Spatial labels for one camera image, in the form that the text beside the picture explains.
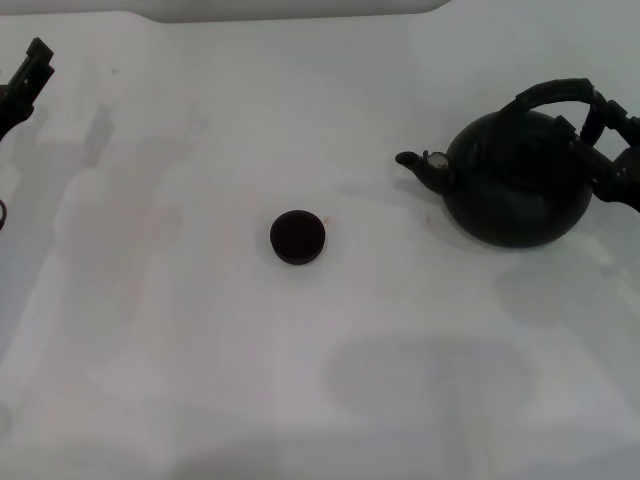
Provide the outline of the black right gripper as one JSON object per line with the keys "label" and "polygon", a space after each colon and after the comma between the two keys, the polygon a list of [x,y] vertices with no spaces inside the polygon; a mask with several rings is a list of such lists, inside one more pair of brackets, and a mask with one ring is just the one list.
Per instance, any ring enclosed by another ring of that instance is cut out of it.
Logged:
{"label": "black right gripper", "polygon": [[606,126],[630,146],[614,162],[580,139],[571,142],[570,150],[580,160],[597,198],[640,212],[639,118],[629,117],[617,102],[609,100]]}

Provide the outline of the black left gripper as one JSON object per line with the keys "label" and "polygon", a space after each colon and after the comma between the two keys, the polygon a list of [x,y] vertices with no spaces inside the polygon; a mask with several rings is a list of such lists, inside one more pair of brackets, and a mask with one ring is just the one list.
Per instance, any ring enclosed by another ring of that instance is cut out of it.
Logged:
{"label": "black left gripper", "polygon": [[33,103],[55,72],[52,58],[53,51],[40,38],[34,38],[23,63],[9,83],[1,86],[1,140],[33,113]]}

